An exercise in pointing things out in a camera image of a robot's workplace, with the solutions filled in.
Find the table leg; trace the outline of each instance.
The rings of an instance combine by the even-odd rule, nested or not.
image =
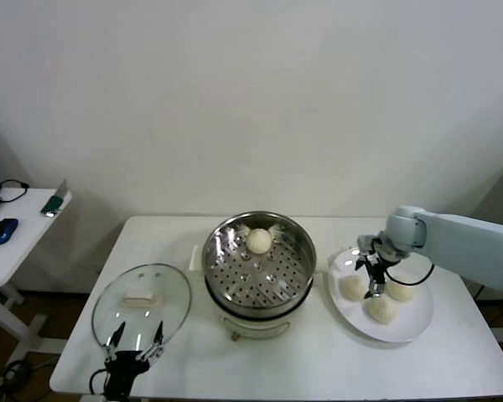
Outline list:
[[[24,322],[16,318],[2,304],[0,304],[0,326],[11,333],[16,339],[30,346],[37,347],[42,342],[42,339],[36,332],[32,332]]]
[[[9,285],[8,283],[0,287],[0,293],[2,293],[8,299],[13,299],[17,304],[24,303],[24,297],[22,297],[21,294],[17,292],[17,289]]]
[[[63,352],[67,342],[65,339],[42,338],[38,335],[46,319],[47,316],[44,314],[36,314],[28,326],[16,318],[6,306],[0,304],[0,326],[18,339],[17,347],[9,357],[8,363],[23,359],[28,352],[51,354]]]

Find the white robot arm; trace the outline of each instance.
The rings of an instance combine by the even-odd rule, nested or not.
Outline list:
[[[371,278],[368,296],[384,290],[384,272],[410,253],[481,285],[503,291],[503,226],[457,215],[399,207],[378,236],[358,238],[359,266]]]

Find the computer mouse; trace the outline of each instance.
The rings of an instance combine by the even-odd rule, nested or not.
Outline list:
[[[0,221],[0,245],[6,243],[18,226],[18,219],[6,218]]]

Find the white table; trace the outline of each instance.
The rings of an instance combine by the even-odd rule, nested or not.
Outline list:
[[[3,188],[0,191],[0,197],[11,199],[22,191],[19,188]],[[0,245],[0,292],[8,297],[5,305],[0,304],[0,326],[19,340],[9,361],[23,358],[30,351],[60,353],[65,345],[63,339],[41,338],[38,335],[39,329],[46,320],[45,315],[37,314],[27,326],[8,310],[14,302],[23,302],[22,296],[8,284],[9,279],[47,229],[60,216],[58,214],[54,218],[47,218],[39,212],[55,191],[55,189],[30,188],[22,198],[10,204],[0,205],[0,220],[18,219],[18,227],[11,239]],[[66,207],[70,199],[71,194],[68,193],[61,206],[62,209]]]
[[[103,367],[91,335],[91,311],[104,287],[136,265],[165,262],[187,270],[221,217],[134,217],[127,221],[50,379],[56,392],[88,394]],[[310,234],[319,268],[359,234],[383,229],[378,218],[296,218]],[[408,260],[425,271],[422,257]],[[164,355],[137,377],[133,397],[169,399],[431,399],[503,395],[503,352],[458,276],[437,269],[428,284],[435,312],[411,343],[370,339],[350,326],[325,295],[321,276],[301,321],[281,337],[232,342],[216,321],[205,284],[189,275],[192,308]],[[101,381],[96,389],[101,389]]]

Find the glass pot lid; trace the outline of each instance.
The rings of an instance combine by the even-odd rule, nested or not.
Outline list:
[[[122,326],[118,350],[146,350],[162,323],[165,344],[188,316],[192,293],[186,276],[166,264],[140,265],[101,293],[91,314],[96,341],[105,346]]]

